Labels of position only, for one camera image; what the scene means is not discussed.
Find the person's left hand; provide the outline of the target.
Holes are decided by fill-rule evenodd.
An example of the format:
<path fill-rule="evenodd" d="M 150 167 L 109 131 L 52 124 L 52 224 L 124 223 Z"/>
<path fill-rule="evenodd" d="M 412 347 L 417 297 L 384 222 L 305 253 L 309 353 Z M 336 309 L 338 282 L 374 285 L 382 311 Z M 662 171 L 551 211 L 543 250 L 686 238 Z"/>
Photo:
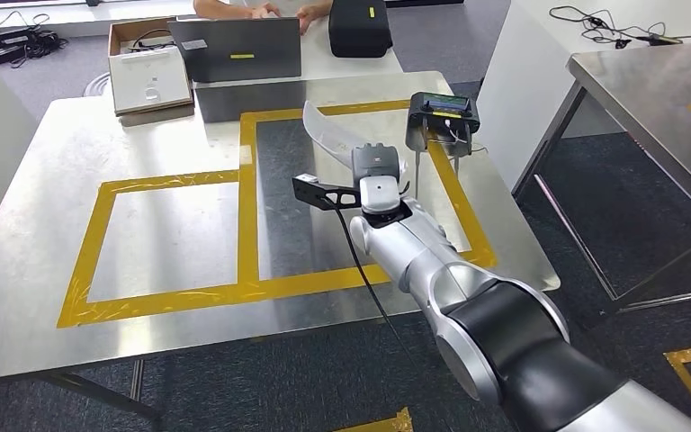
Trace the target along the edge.
<path fill-rule="evenodd" d="M 302 6 L 296 13 L 300 24 L 300 35 L 304 35 L 313 22 L 327 17 L 330 14 L 332 4 L 332 0 L 323 0 Z"/>

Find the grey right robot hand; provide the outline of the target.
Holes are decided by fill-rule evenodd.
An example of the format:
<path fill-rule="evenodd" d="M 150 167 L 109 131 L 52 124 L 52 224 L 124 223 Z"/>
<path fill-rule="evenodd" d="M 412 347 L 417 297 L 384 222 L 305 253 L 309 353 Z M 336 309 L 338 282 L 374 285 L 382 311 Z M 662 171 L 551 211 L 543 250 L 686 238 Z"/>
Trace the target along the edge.
<path fill-rule="evenodd" d="M 399 181 L 407 164 L 395 147 L 366 143 L 352 149 L 351 166 L 354 184 L 358 185 L 370 176 L 392 176 Z"/>

